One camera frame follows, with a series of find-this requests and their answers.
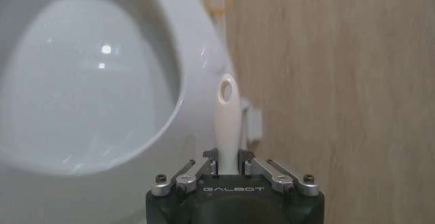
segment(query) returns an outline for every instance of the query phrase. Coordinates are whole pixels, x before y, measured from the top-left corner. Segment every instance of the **metal bracket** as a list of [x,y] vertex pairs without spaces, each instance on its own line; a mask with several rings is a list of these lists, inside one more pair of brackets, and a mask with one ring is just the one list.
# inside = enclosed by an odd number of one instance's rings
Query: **metal bracket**
[[186,193],[196,189],[196,182],[202,175],[218,175],[218,149],[206,151],[199,162],[191,160],[170,181],[156,182],[151,188],[154,196],[163,197],[171,193],[174,185]]
[[246,175],[263,175],[276,192],[286,193],[294,188],[292,178],[279,172],[272,165],[259,158],[252,158],[244,162]]
[[267,161],[283,174],[287,174],[291,176],[296,190],[303,194],[304,196],[312,197],[319,195],[319,185],[314,182],[314,177],[311,176],[311,182],[307,182],[300,176],[298,176],[295,173],[292,173],[290,170],[287,170],[287,167],[278,163],[274,160]]
[[191,160],[183,167],[183,169],[174,175],[171,180],[166,180],[162,182],[156,182],[155,185],[151,187],[151,193],[154,196],[163,197],[167,196],[171,193],[172,186],[175,185],[175,179],[179,175],[184,174],[188,169],[192,167],[195,164],[195,161]]
[[176,177],[176,188],[182,189],[186,193],[195,191],[198,179],[204,174],[211,174],[212,165],[216,165],[216,162],[211,162],[211,159],[202,158],[199,162],[190,168],[190,170]]

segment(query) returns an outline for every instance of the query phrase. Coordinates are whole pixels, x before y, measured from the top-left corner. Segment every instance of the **robotic hand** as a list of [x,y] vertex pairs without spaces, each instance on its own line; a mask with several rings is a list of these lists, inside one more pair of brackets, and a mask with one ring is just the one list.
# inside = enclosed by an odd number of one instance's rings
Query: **robotic hand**
[[239,150],[239,175],[219,175],[218,149],[147,194],[148,224],[322,224],[324,196],[314,177]]

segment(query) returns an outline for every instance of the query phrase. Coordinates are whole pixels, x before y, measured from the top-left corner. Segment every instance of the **white toilet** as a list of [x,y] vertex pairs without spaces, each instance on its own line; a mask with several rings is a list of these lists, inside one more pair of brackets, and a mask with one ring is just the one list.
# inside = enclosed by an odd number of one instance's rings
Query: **white toilet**
[[234,73],[199,0],[0,0],[0,38],[0,223],[143,223]]

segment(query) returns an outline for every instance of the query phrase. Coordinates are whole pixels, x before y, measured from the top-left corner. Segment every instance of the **handle hole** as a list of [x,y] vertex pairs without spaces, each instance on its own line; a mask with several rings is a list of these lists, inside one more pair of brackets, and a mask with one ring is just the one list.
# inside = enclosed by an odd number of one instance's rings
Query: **handle hole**
[[226,102],[228,102],[231,99],[231,95],[232,95],[232,87],[230,82],[224,80],[220,86],[220,97]]

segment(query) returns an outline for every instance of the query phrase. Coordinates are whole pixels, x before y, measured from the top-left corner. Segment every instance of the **beige wall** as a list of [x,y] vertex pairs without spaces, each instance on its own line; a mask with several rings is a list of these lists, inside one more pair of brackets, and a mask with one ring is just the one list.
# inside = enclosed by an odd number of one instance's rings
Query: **beige wall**
[[435,0],[232,0],[258,155],[314,173],[326,223],[435,221]]

